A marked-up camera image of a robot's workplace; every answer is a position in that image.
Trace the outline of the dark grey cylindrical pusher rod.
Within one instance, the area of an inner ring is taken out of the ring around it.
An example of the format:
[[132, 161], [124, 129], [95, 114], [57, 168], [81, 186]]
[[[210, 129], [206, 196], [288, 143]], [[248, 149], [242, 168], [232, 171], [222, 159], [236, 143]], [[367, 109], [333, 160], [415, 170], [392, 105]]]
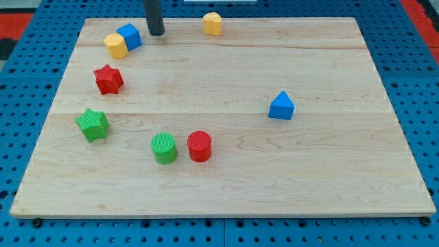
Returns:
[[143, 0], [145, 18], [151, 36], [162, 36], [165, 33], [163, 13], [159, 0]]

